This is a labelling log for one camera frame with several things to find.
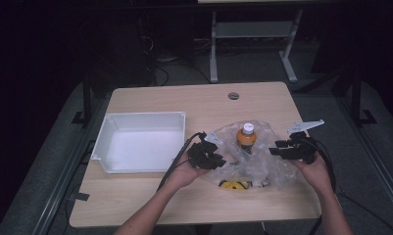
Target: white plastic bin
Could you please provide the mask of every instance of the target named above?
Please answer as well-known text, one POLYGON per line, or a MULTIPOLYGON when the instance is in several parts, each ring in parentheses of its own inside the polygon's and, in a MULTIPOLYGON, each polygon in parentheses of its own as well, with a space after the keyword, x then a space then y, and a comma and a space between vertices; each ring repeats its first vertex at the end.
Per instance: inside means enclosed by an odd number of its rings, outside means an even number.
POLYGON ((184 133, 185 112, 106 114, 91 159, 107 173, 166 172, 184 133))

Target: plastic bag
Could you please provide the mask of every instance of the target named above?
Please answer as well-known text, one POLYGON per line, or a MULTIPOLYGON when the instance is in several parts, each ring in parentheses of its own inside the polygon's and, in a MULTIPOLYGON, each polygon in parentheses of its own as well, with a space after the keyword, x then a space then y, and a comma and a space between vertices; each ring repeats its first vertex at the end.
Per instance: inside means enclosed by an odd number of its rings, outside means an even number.
POLYGON ((209 172, 206 177, 216 185, 224 181, 250 182, 252 186, 264 187, 270 184, 284 187, 297 178, 297 168, 279 156, 270 154, 270 147, 280 140, 266 122, 259 120, 239 121, 208 134, 207 141, 218 146, 217 154, 223 156, 226 164, 209 172), (244 123, 254 124, 257 141, 252 154, 242 150, 236 141, 236 133, 244 123))

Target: person's left hand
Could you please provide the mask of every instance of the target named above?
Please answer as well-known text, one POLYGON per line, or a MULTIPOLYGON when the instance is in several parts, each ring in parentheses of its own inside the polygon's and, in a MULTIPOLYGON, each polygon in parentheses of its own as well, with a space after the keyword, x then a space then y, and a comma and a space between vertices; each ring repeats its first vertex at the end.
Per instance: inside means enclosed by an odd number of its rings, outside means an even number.
POLYGON ((209 169, 194 168, 189 163, 189 157, 187 153, 184 153, 177 163, 177 167, 174 169, 166 184, 178 188, 185 187, 191 184, 197 177, 202 174, 209 172, 209 169))

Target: wooden table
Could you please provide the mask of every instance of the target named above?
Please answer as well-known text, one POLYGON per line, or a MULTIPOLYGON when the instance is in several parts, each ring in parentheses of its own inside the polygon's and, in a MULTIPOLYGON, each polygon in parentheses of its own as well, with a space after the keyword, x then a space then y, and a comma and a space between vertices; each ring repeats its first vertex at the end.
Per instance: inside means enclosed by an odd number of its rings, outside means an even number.
MULTIPOLYGON (((186 112, 186 138, 241 120, 268 122, 287 139, 287 129, 301 117, 282 82, 123 88, 114 91, 107 114, 186 112), (230 100, 228 93, 239 94, 230 100)), ((79 192, 89 199, 76 201, 73 227, 118 226, 156 192, 160 173, 107 174, 90 161, 79 192)), ((195 224, 316 218, 319 200, 304 181, 284 188, 225 190, 206 179, 181 189, 169 202, 159 224, 195 224)))

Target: bottle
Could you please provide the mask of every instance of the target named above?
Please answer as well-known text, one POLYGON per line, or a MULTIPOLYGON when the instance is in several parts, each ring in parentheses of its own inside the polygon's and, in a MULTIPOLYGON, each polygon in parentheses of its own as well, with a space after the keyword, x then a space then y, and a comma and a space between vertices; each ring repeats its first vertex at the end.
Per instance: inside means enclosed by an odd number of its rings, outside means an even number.
POLYGON ((252 146, 257 140, 257 134, 254 131, 252 123, 245 123, 244 126, 236 133, 238 145, 248 154, 252 154, 252 146))

